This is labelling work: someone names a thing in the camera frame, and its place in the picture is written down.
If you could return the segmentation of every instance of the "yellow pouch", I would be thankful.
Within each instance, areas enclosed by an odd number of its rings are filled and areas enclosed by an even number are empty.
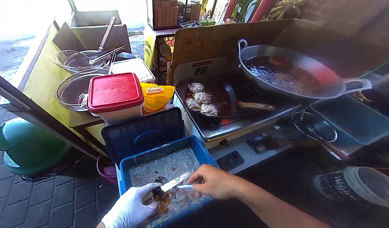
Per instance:
[[[157,111],[167,105],[173,96],[175,87],[171,85],[157,85],[141,82],[144,92],[144,106],[148,111]]]

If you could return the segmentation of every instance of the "blue container lid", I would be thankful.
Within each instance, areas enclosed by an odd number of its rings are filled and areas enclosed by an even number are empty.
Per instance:
[[[124,158],[185,137],[180,108],[153,113],[102,129],[105,147],[111,160],[120,167]]]

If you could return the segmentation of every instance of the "white latex glove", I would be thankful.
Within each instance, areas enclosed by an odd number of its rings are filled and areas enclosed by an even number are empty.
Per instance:
[[[106,228],[131,228],[138,226],[150,215],[155,213],[157,202],[143,205],[144,196],[161,183],[149,183],[142,187],[131,187],[114,204],[103,217]]]

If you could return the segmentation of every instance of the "red pole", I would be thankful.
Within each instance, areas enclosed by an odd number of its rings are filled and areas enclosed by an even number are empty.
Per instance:
[[[254,16],[252,17],[251,22],[260,22],[263,16],[265,16],[265,13],[270,7],[271,3],[272,0],[262,0],[257,8],[257,11],[255,11]]]
[[[230,0],[228,2],[227,10],[225,11],[223,21],[225,21],[227,18],[231,17],[236,4],[237,4],[237,0]]]

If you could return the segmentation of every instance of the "pink bucket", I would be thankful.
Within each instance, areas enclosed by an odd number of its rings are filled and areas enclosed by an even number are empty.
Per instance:
[[[117,184],[116,164],[111,162],[110,158],[99,155],[96,163],[97,172],[110,183]]]

